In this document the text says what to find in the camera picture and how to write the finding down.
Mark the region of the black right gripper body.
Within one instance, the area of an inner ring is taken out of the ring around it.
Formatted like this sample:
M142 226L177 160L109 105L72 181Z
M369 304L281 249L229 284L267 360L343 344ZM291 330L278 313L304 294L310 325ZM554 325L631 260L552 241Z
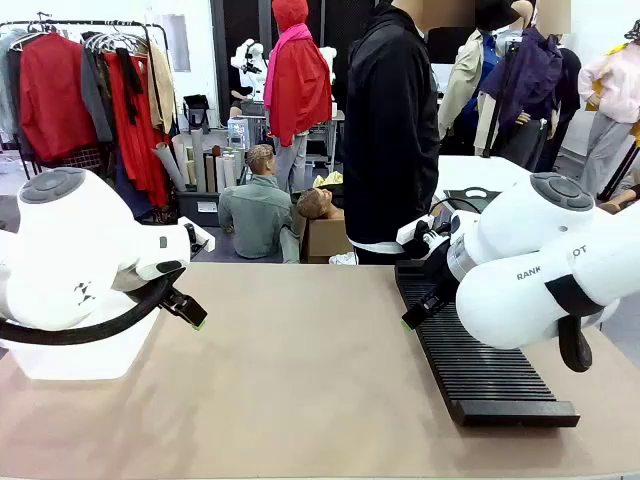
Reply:
M458 289L458 280L448 265L448 251L448 247L438 247L425 260L425 275L430 285L425 298L431 303L450 303Z

